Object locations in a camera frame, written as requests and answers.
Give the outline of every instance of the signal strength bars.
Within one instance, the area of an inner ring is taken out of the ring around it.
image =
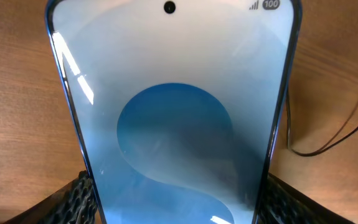
[[[249,10],[257,10],[259,6],[259,0],[257,0],[255,3],[252,4],[251,7],[249,7]]]

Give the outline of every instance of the phone screen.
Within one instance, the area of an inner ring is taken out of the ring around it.
[[[49,4],[105,222],[255,221],[296,10],[290,0]]]

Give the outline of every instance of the phone bezel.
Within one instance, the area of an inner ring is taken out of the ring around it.
[[[76,116],[76,111],[75,111],[75,107],[73,105],[72,95],[71,95],[70,90],[64,85],[64,83],[67,82],[68,80],[67,80],[67,77],[64,78],[64,76],[62,75],[59,60],[57,58],[57,53],[55,51],[55,45],[54,45],[54,42],[52,39],[52,34],[55,32],[54,27],[53,27],[53,20],[52,20],[53,11],[54,11],[55,7],[62,1],[64,1],[64,0],[49,0],[48,1],[47,5],[46,5],[46,9],[45,9],[45,24],[46,24],[47,34],[49,35],[50,44],[52,47],[55,63],[57,65],[57,69],[58,69],[58,72],[60,75],[61,84],[64,89],[65,98],[68,102],[68,107],[69,107],[69,110],[71,113],[71,118],[73,120],[73,125],[75,126],[75,131],[76,131],[79,143],[80,143],[80,150],[82,152],[83,160],[85,161],[85,166],[87,168],[87,172],[88,172],[89,176],[93,179],[92,167],[90,165],[88,154],[87,154],[86,147],[84,144],[82,132],[81,132],[80,125],[79,125],[79,120]],[[287,53],[286,53],[285,64],[284,64],[284,69],[283,69],[283,76],[281,78],[280,90],[278,93],[277,105],[275,108],[273,124],[271,127],[268,149],[267,149],[267,153],[266,153],[266,157],[265,157],[265,162],[263,165],[262,178],[260,181],[260,186],[259,186],[259,191],[258,191],[258,196],[257,196],[257,203],[255,206],[252,223],[256,223],[257,217],[258,217],[258,211],[260,208],[260,197],[264,191],[265,184],[266,184],[266,178],[263,178],[263,177],[267,177],[267,175],[268,175],[268,169],[270,167],[271,155],[273,154],[273,151],[274,151],[274,146],[275,146],[277,132],[278,132],[278,126],[280,124],[280,118],[281,118],[283,106],[285,103],[285,96],[286,96],[286,92],[288,89],[288,83],[289,83],[289,79],[290,79],[290,73],[291,73],[293,58],[294,58],[295,49],[296,49],[296,43],[298,41],[298,35],[299,35],[299,30],[300,30],[300,25],[301,25],[301,20],[302,20],[301,1],[300,0],[290,0],[290,1],[292,2],[293,10],[294,10],[293,24],[292,24],[292,28],[291,28],[290,41],[289,41],[288,49],[287,49]],[[103,212],[103,207],[101,205],[101,201],[100,201],[100,197],[98,195],[98,190],[97,190],[96,184],[94,184],[93,188],[94,188],[101,220],[103,223],[106,223],[105,215]]]

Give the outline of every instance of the thin wire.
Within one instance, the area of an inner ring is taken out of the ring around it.
[[[299,155],[299,156],[303,156],[303,157],[311,157],[311,156],[317,156],[320,155],[324,152],[326,152],[327,150],[333,148],[334,146],[338,145],[339,143],[343,142],[344,140],[346,140],[348,137],[352,136],[354,133],[356,133],[358,131],[358,126],[353,129],[353,131],[351,131],[349,134],[345,135],[343,138],[341,138],[340,140],[330,144],[338,135],[339,133],[341,133],[341,131],[345,128],[345,126],[347,125],[347,123],[350,121],[350,119],[354,116],[354,114],[356,113],[356,110],[358,109],[358,99],[357,99],[357,103],[355,105],[355,107],[353,108],[351,114],[349,115],[349,117],[346,119],[346,121],[344,122],[344,124],[341,126],[341,128],[339,128],[339,130],[337,131],[336,134],[333,135],[333,137],[322,147],[320,147],[318,150],[314,151],[314,152],[308,152],[308,153],[303,153],[303,152],[298,152],[297,150],[293,149],[291,147],[291,106],[290,106],[290,92],[288,90],[287,94],[286,94],[286,114],[287,114],[287,127],[286,127],[286,143],[287,143],[287,147],[289,150],[291,150],[292,152],[294,152],[295,154]]]

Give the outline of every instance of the wooden table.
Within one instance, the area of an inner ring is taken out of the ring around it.
[[[45,0],[0,0],[0,222],[83,170],[44,25]],[[358,1],[309,0],[291,75],[294,146],[311,151],[358,97]],[[358,111],[348,131],[358,124]],[[358,223],[358,133],[312,158],[285,149],[285,116],[271,172]]]

